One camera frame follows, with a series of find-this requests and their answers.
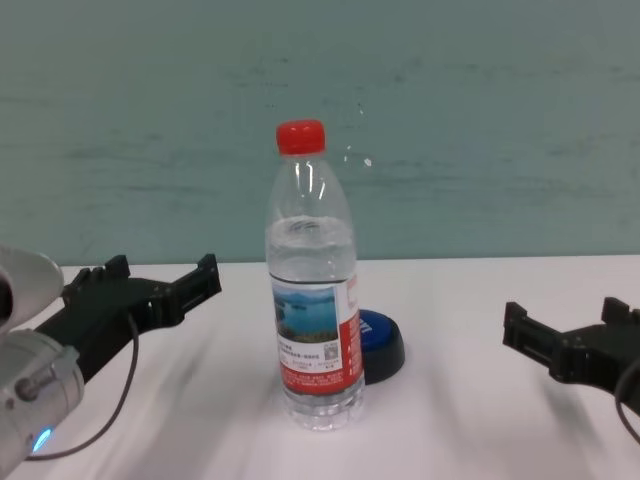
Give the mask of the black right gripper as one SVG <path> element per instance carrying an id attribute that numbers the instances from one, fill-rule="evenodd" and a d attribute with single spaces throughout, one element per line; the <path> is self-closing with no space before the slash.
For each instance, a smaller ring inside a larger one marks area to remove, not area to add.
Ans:
<path id="1" fill-rule="evenodd" d="M 639 309 L 605 297 L 603 324 L 559 332 L 528 316 L 517 302 L 507 302 L 502 343 L 546 367 L 565 384 L 594 387 L 613 394 L 631 363 L 639 358 Z"/>

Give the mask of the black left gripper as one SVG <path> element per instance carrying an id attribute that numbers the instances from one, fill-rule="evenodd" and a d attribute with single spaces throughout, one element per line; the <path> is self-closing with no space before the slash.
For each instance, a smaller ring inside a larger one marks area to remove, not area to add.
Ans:
<path id="1" fill-rule="evenodd" d="M 187 313 L 222 292 L 214 254 L 206 254 L 194 270 L 173 282 L 129 276 L 122 254 L 102 266 L 82 268 L 62 290 L 67 304 L 36 327 L 76 350 L 86 383 L 136 335 L 179 325 Z"/>

